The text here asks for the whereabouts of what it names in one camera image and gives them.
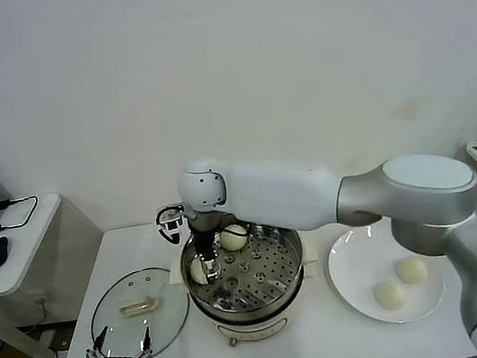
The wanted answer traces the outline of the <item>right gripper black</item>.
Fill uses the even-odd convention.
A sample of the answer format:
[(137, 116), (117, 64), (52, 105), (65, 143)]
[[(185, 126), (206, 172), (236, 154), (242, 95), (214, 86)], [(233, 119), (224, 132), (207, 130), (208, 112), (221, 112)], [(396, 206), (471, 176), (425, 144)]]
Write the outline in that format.
[(195, 251), (201, 254), (201, 266), (204, 271), (205, 281), (214, 283), (220, 275), (220, 264), (214, 251), (215, 223), (211, 214), (197, 214), (188, 223), (192, 232)]

